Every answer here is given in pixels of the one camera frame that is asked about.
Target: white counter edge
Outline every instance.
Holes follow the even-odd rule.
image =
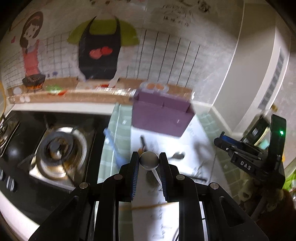
[[[23,103],[15,104],[11,110],[70,112],[111,115],[115,104],[97,103]],[[39,227],[23,213],[21,213],[0,192],[0,211],[10,228],[23,240],[28,240]]]

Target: cartoon girl's face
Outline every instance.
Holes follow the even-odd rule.
[[[38,29],[39,29],[39,26],[35,26],[31,24],[25,31],[24,38],[27,40],[31,40]]]

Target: black apron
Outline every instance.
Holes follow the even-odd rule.
[[[78,45],[79,69],[86,79],[111,80],[117,70],[117,59],[121,47],[120,24],[110,35],[92,35],[89,32],[94,17],[85,28]]]

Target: black glass cooktop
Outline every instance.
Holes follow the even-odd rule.
[[[48,125],[78,126],[93,118],[95,137],[88,157],[85,181],[97,183],[99,165],[104,144],[103,130],[108,126],[110,116],[76,113],[12,111],[8,117],[18,119],[20,124],[0,158],[0,169],[4,176],[0,191],[23,214],[41,224],[49,214],[67,197],[68,190],[47,184],[29,175],[30,162],[20,163],[34,153]],[[8,179],[14,180],[14,191],[7,189]]]

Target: vent grille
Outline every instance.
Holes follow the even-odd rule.
[[[261,109],[261,110],[264,110],[266,109],[266,106],[274,92],[274,89],[276,87],[276,84],[278,83],[278,80],[279,80],[279,76],[281,75],[281,71],[283,69],[283,64],[284,64],[284,60],[285,60],[285,57],[284,55],[282,54],[281,50],[279,52],[279,59],[278,59],[278,62],[277,62],[277,65],[276,65],[276,70],[274,72],[274,75],[272,77],[272,80],[269,84],[269,87],[261,101],[261,103],[259,104],[258,108]]]

